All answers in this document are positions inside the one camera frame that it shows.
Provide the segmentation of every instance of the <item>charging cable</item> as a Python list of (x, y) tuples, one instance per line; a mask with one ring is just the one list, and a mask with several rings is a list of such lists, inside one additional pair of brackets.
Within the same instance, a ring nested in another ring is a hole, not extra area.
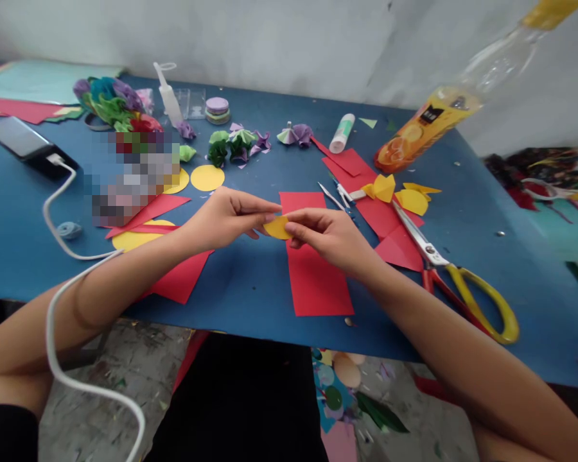
[(72, 379), (68, 375), (66, 375), (64, 373), (64, 371), (62, 370), (62, 368), (60, 367), (60, 363), (58, 362), (58, 356), (57, 356), (57, 352), (56, 352), (56, 342), (55, 342), (55, 311), (56, 311), (56, 307), (58, 305), (58, 301), (60, 300), (60, 297), (69, 289), (69, 287), (71, 287), (73, 284), (75, 284), (75, 282), (79, 281), (80, 279), (83, 279), (86, 275), (88, 275), (90, 272), (94, 271), (96, 268), (101, 266), (103, 263), (106, 263), (106, 262), (110, 261), (111, 259), (120, 255), (122, 252), (124, 252), (124, 249), (118, 249), (114, 252), (103, 253), (101, 255), (93, 255), (90, 257), (85, 257), (83, 255), (77, 255), (75, 252), (71, 251), (71, 249), (68, 248), (68, 246), (65, 244), (65, 242), (62, 240), (60, 234), (58, 233), (58, 230), (56, 229), (55, 225), (51, 221), (51, 217), (49, 216), (49, 206), (58, 196), (60, 196), (60, 194), (62, 194), (69, 187), (69, 185), (73, 182), (73, 180), (75, 180), (75, 177), (77, 176), (77, 172), (73, 168), (71, 168), (67, 164), (65, 164), (64, 159), (57, 154), (50, 155), (47, 158), (47, 160), (50, 161), (52, 164), (57, 165), (57, 166), (62, 166), (64, 168), (66, 168), (69, 172), (71, 172), (71, 175), (64, 182), (64, 184), (62, 186), (60, 186), (56, 192), (54, 192), (51, 196), (49, 196), (49, 198), (47, 198), (47, 200), (43, 204), (43, 218), (45, 218), (45, 223), (47, 223), (49, 231), (51, 231), (51, 233), (53, 234), (53, 237), (56, 238), (56, 241), (58, 241), (58, 244), (60, 245), (60, 247), (62, 247), (63, 251), (65, 251), (66, 254), (70, 255), (71, 257), (73, 257), (75, 259), (78, 259), (78, 260), (97, 260), (99, 258), (104, 258), (100, 262), (96, 263), (95, 265), (92, 265), (90, 268), (79, 273), (77, 276), (75, 276), (69, 282), (64, 284), (55, 293), (55, 295), (53, 296), (53, 298), (51, 299), (51, 301), (49, 303), (49, 308), (47, 309), (47, 322), (46, 322), (46, 328), (45, 328), (45, 342), (46, 342), (46, 346), (47, 346), (47, 359), (49, 361), (49, 369), (51, 370), (51, 373), (53, 374), (53, 376), (55, 377), (55, 379), (58, 382), (66, 385), (66, 386), (69, 386), (73, 389), (83, 391), (84, 393), (92, 393), (93, 395), (98, 395), (101, 397), (105, 397), (105, 398), (109, 398), (109, 399), (118, 401), (118, 402), (122, 403), (124, 406), (126, 406), (127, 408), (129, 408), (133, 412), (133, 414), (135, 414), (135, 417), (137, 418), (137, 423), (139, 425), (139, 430), (137, 432), (137, 438), (135, 440), (135, 444), (133, 445), (133, 448), (131, 449), (130, 454), (127, 457), (127, 462), (134, 462), (135, 457), (137, 456), (137, 451), (139, 451), (139, 447), (141, 446), (141, 442), (143, 440), (143, 434), (144, 434), (145, 428), (146, 428), (146, 418), (143, 414), (143, 411), (141, 410), (139, 405), (134, 400), (132, 400), (131, 398), (129, 398), (127, 396), (124, 396), (124, 395), (118, 393), (117, 391), (113, 391), (113, 390), (101, 388), (101, 387), (98, 387), (95, 385), (90, 385), (90, 384), (86, 384), (86, 383), (83, 383), (80, 381), (76, 381), (75, 379)]

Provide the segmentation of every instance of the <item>white wall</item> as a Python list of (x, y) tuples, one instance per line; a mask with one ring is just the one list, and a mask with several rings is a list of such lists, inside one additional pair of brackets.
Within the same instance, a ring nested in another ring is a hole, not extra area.
[[(535, 0), (0, 0), (0, 59), (416, 108)], [(460, 130), (479, 155), (578, 143), (578, 12)]]

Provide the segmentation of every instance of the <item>yellow bottle cap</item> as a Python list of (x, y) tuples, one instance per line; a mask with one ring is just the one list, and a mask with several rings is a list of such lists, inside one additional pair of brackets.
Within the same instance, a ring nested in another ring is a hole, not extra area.
[(526, 27), (553, 30), (578, 9), (578, 0), (541, 0), (522, 20)]

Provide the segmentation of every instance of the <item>yellow scissors handle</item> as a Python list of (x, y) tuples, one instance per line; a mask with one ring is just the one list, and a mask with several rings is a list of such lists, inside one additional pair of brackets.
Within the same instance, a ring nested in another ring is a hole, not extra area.
[[(518, 335), (520, 334), (520, 328), (518, 327), (518, 321), (516, 320), (516, 315), (510, 308), (509, 304), (505, 301), (503, 296), (490, 284), (488, 284), (484, 279), (480, 278), (478, 275), (470, 272), (466, 268), (457, 268), (454, 264), (446, 265), (446, 270), (450, 274), (454, 284), (458, 288), (464, 303), (467, 305), (471, 313), (477, 318), (477, 320), (484, 326), (488, 333), (497, 342), (502, 345), (509, 345), (518, 340)], [(499, 333), (495, 328), (488, 322), (488, 319), (480, 310), (479, 305), (473, 298), (473, 294), (469, 290), (467, 283), (464, 278), (468, 278), (472, 283), (483, 290), (486, 295), (492, 298), (493, 302), (499, 309), (499, 313), (503, 318), (504, 329), (503, 332)]]

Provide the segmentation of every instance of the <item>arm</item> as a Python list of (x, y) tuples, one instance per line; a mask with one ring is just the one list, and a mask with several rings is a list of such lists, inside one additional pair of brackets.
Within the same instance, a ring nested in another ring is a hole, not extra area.
[[(538, 453), (578, 461), (578, 419), (559, 397), (506, 349), (383, 262), (347, 214), (304, 209), (288, 219), (286, 230), (295, 236), (291, 245), (310, 244), (363, 283), (477, 421), (483, 460), (501, 460), (497, 454), (507, 454), (503, 460), (540, 460), (527, 456)], [(500, 452), (503, 444), (516, 452)]]
[[(280, 205), (219, 188), (178, 230), (124, 253), (88, 274), (61, 297), (55, 313), (56, 348), (63, 359), (109, 326), (152, 284), (187, 258), (263, 230)], [(0, 324), (0, 404), (40, 417), (51, 387), (45, 322), (54, 287)]]

